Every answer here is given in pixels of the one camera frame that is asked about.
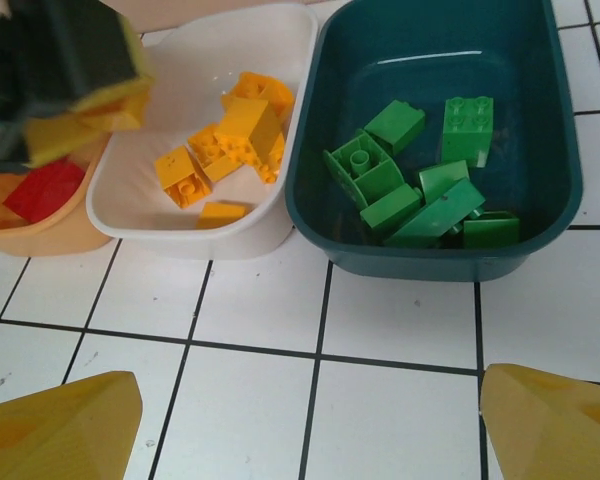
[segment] red lego brick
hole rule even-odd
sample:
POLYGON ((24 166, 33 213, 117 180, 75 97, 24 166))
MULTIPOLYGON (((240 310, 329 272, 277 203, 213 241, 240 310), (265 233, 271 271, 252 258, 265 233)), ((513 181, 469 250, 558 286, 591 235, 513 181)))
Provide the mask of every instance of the red lego brick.
POLYGON ((32 170, 4 201, 4 206, 30 223, 55 213, 78 190, 84 171, 67 158, 32 170))

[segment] plastic tub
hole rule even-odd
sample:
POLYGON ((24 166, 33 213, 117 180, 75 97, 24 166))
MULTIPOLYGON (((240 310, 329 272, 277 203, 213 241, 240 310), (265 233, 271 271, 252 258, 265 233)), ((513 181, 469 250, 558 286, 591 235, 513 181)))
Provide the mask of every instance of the plastic tub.
POLYGON ((195 20, 148 47, 157 83, 146 124, 112 138, 88 192, 94 225, 180 258, 251 258, 280 245, 292 228, 283 185, 317 36, 318 20, 309 7, 274 4, 195 20), (296 96, 278 180, 265 185, 253 169, 242 167, 216 184, 212 195, 180 210, 160 189, 153 163, 222 118, 221 95, 243 71, 273 76, 296 96), (225 227, 194 230, 206 201, 254 208, 225 227))
POLYGON ((377 277, 501 277, 560 235, 582 197, 571 100, 550 0, 357 0, 322 30, 287 179, 298 230, 341 268, 377 277), (488 210, 521 218, 522 242, 494 250, 376 246, 322 160, 394 99, 427 114, 396 161, 438 163, 444 102, 495 99, 494 140, 472 181, 488 210))
POLYGON ((71 161, 85 168, 78 190, 54 214, 28 224, 2 205, 22 176, 0 175, 0 251, 19 257, 42 257, 82 253, 102 247, 111 240, 96 229, 87 217, 86 194, 108 136, 71 155, 71 161))

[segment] green lego brick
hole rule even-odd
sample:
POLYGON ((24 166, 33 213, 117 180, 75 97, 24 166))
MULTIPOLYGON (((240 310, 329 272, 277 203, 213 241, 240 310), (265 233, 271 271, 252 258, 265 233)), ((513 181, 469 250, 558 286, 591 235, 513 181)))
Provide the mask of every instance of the green lego brick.
POLYGON ((362 220, 378 235, 398 228, 420 208, 422 193, 404 184, 360 212, 362 220))
POLYGON ((463 178, 435 202, 420 209, 384 243, 391 247, 430 247, 447 232, 459 233, 464 218, 480 217, 484 202, 471 181, 463 178))
POLYGON ((433 203, 463 178, 469 178, 467 162, 443 163, 418 172, 426 203, 433 203))
POLYGON ((424 111, 407 102, 394 100, 364 129, 382 145, 390 155, 404 150, 424 130, 424 111))
POLYGON ((447 100, 442 132, 443 163, 466 160, 470 167, 485 167, 492 138, 492 98, 447 100))
POLYGON ((394 160, 363 130, 333 153, 325 151, 323 158, 331 175, 358 210, 405 184, 394 160))
POLYGON ((502 248, 520 242, 520 219, 510 212, 485 212, 464 222, 464 248, 502 248))

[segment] white plastic tub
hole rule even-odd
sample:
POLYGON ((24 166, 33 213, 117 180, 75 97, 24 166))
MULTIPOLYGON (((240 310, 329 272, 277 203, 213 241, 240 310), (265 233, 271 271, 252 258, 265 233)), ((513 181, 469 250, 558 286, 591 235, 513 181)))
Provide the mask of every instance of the white plastic tub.
POLYGON ((114 135, 103 155, 87 194, 89 219, 96 228, 180 258, 252 258, 280 245, 292 228, 284 180, 318 30, 309 7, 281 3, 201 18, 147 47, 157 83, 146 124, 114 135), (273 76, 296 97, 278 180, 264 185, 245 166, 216 184, 209 197, 180 210, 161 190, 153 163, 222 118, 220 97, 243 71, 273 76), (195 230, 206 201, 254 208, 231 225, 195 230))

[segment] dark green plastic tub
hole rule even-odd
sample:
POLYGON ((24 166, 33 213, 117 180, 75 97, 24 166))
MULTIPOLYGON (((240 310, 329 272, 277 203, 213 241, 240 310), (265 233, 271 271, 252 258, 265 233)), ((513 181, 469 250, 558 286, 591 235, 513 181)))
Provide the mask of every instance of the dark green plastic tub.
POLYGON ((516 269, 571 223, 582 174, 550 0, 357 0, 325 25, 313 58, 286 185, 298 230, 344 270, 374 277, 485 281, 516 269), (323 150, 347 142, 394 99, 427 114, 396 161, 405 179, 439 162, 444 101, 495 101, 487 167, 471 178, 487 210, 521 219, 495 250, 377 246, 332 180, 323 150))

